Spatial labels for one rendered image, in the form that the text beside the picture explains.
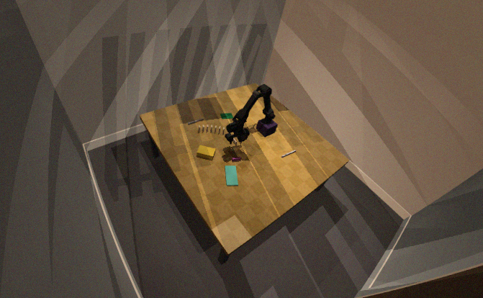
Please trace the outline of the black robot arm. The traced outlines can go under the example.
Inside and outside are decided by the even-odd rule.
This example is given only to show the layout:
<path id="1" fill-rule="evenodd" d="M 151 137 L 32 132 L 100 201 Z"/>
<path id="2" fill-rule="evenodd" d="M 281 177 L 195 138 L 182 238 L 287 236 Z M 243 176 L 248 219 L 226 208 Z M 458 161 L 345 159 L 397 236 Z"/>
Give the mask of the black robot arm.
<path id="1" fill-rule="evenodd" d="M 259 90 L 261 92 L 259 92 Z M 247 122 L 246 120 L 248 118 L 249 111 L 257 102 L 257 100 L 261 97 L 263 97 L 264 99 L 265 109 L 263 110 L 263 113 L 266 115 L 263 122 L 265 122 L 267 125 L 271 124 L 272 119 L 275 118 L 275 114 L 271 108 L 271 102 L 270 102 L 271 92 L 272 92 L 272 89 L 265 84 L 260 85 L 256 90 L 254 90 L 252 96 L 249 98 L 246 105 L 242 109 L 239 109 L 239 111 L 233 117 L 232 119 L 233 122 L 226 126 L 227 131 L 231 133 L 236 130 L 242 130 L 244 123 Z M 238 120 L 236 120 L 236 118 Z M 248 135 L 243 134 L 243 131 L 240 133 L 237 132 L 235 136 L 238 137 L 239 142 L 245 141 L 248 138 Z"/>

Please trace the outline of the teal flat rectangular block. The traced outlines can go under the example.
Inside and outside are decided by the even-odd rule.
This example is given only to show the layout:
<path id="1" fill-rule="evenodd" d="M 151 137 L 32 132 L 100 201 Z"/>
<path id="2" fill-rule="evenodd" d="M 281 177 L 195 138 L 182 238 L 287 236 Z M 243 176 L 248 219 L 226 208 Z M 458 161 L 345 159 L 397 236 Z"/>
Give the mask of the teal flat rectangular block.
<path id="1" fill-rule="evenodd" d="M 225 166 L 225 176 L 227 186 L 238 186 L 236 166 Z"/>

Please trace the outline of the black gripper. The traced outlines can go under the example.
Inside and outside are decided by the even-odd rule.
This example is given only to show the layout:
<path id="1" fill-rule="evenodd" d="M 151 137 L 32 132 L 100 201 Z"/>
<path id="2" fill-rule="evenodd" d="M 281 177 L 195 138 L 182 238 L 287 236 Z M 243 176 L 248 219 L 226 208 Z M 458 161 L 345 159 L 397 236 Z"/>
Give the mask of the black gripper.
<path id="1" fill-rule="evenodd" d="M 225 134 L 225 138 L 227 139 L 227 141 L 230 142 L 230 144 L 232 144 L 233 138 L 235 137 L 235 135 L 237 134 L 237 132 L 240 133 L 242 131 L 243 131 L 243 134 L 245 134 L 245 135 L 249 135 L 250 134 L 250 132 L 245 128 L 245 129 L 242 129 L 242 130 L 236 130 L 236 131 L 234 131 L 234 134 L 233 135 L 231 135 L 230 133 L 227 133 L 227 134 Z"/>

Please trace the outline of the yellow rectangular block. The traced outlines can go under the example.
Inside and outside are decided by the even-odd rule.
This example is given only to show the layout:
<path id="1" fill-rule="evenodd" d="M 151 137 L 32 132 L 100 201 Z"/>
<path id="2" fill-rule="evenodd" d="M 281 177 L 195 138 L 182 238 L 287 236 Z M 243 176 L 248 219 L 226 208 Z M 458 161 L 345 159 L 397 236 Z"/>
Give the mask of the yellow rectangular block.
<path id="1" fill-rule="evenodd" d="M 204 158 L 210 158 L 213 159 L 214 154 L 215 154 L 215 148 L 209 148 L 203 145 L 199 145 L 199 149 L 197 151 L 197 155 L 204 157 Z"/>

